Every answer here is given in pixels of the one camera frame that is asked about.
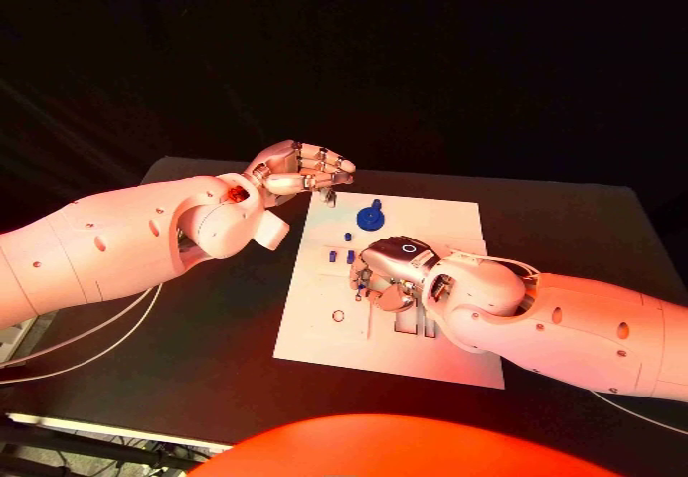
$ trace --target blue cap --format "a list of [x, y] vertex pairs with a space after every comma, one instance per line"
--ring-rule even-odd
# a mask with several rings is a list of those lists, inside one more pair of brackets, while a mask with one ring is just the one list
[[379, 199], [372, 201], [369, 207], [363, 207], [355, 215], [355, 222], [365, 231], [376, 231], [384, 225], [382, 202]]

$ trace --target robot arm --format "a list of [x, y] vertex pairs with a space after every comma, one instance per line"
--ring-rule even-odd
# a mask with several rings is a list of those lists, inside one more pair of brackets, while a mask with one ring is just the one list
[[421, 303], [462, 349], [581, 388], [688, 401], [685, 307], [599, 281], [519, 276], [487, 257], [418, 244], [388, 238], [361, 253], [350, 287], [374, 306]]
[[69, 306], [130, 296], [254, 239], [274, 250], [290, 226], [265, 208], [352, 181], [327, 149], [284, 141], [244, 174], [192, 177], [95, 194], [0, 235], [0, 328]]

